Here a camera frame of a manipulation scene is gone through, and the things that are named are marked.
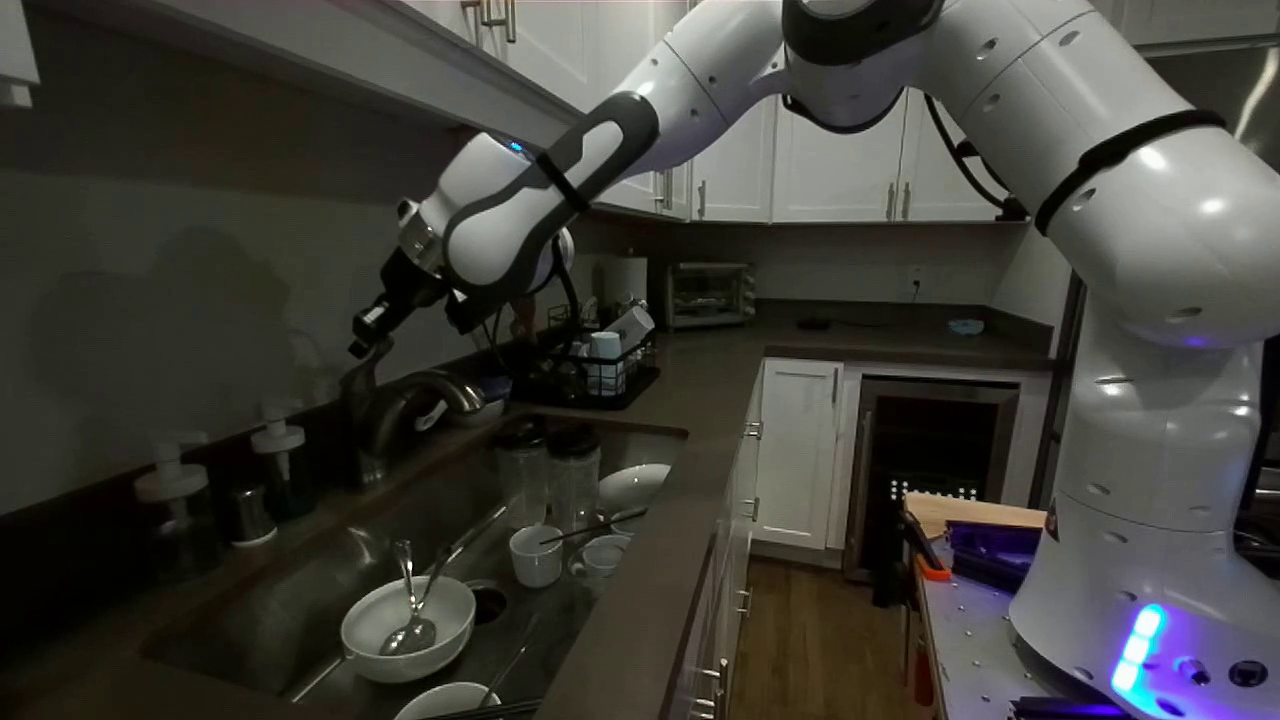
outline range hood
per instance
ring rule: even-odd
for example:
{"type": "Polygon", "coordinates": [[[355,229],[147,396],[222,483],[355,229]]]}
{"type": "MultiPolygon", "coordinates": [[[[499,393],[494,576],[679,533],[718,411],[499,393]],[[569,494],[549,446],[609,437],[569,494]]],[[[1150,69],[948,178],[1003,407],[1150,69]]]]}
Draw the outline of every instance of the range hood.
{"type": "Polygon", "coordinates": [[[1150,64],[1190,105],[1221,111],[1229,134],[1280,172],[1280,49],[1150,55],[1150,64]]]}

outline microwave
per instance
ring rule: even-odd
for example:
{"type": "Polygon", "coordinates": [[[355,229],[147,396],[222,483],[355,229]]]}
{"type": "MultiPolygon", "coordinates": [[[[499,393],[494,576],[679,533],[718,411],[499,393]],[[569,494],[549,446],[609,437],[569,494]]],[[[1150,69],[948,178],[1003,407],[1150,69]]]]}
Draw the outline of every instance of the microwave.
{"type": "Polygon", "coordinates": [[[730,262],[679,262],[663,271],[670,329],[747,323],[756,318],[756,269],[730,262]]]}

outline white robotic arm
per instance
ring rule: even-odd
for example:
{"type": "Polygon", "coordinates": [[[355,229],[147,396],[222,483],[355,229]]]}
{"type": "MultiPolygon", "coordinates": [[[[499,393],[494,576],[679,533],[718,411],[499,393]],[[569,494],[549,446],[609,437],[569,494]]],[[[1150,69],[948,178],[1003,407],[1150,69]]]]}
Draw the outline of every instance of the white robotic arm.
{"type": "Polygon", "coordinates": [[[419,303],[471,329],[534,293],[597,193],[697,158],[767,93],[859,134],[910,84],[1094,288],[1016,634],[1140,716],[1280,716],[1280,591],[1233,552],[1280,329],[1280,181],[1084,0],[706,0],[558,147],[475,135],[403,209],[355,351],[419,303]]]}

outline wooden floor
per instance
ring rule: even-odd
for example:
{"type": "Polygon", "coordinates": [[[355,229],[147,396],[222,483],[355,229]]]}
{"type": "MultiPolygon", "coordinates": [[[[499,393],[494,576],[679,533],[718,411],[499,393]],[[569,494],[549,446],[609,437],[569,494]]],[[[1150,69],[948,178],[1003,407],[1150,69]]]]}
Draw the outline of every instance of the wooden floor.
{"type": "Polygon", "coordinates": [[[731,720],[928,720],[901,677],[901,613],[836,572],[752,559],[731,720]]]}

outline dark countertop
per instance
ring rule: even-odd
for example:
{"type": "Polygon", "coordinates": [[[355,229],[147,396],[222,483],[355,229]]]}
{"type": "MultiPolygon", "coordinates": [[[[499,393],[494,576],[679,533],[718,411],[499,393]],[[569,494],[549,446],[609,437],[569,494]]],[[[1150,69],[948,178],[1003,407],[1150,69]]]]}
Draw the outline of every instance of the dark countertop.
{"type": "MultiPolygon", "coordinates": [[[[655,510],[642,524],[629,559],[617,570],[577,649],[569,653],[542,716],[552,720],[655,720],[679,664],[731,455],[756,390],[762,357],[817,359],[884,359],[884,363],[964,363],[1050,372],[1044,351],[1003,341],[1000,331],[955,341],[931,312],[896,320],[843,320],[828,331],[796,331],[796,312],[767,312],[747,329],[673,331],[659,341],[659,379],[626,411],[577,411],[609,424],[679,429],[687,431],[679,460],[655,510]]],[[[413,473],[447,460],[485,429],[453,431],[419,452],[413,473]]],[[[337,498],[314,517],[287,524],[266,556],[233,556],[217,572],[147,591],[88,627],[70,634],[18,674],[0,677],[4,716],[185,716],[185,720],[287,720],[326,716],[287,708],[208,677],[194,677],[141,655],[171,616],[224,598],[277,565],[303,552],[310,541],[355,512],[387,503],[397,475],[364,498],[337,498]]]]}

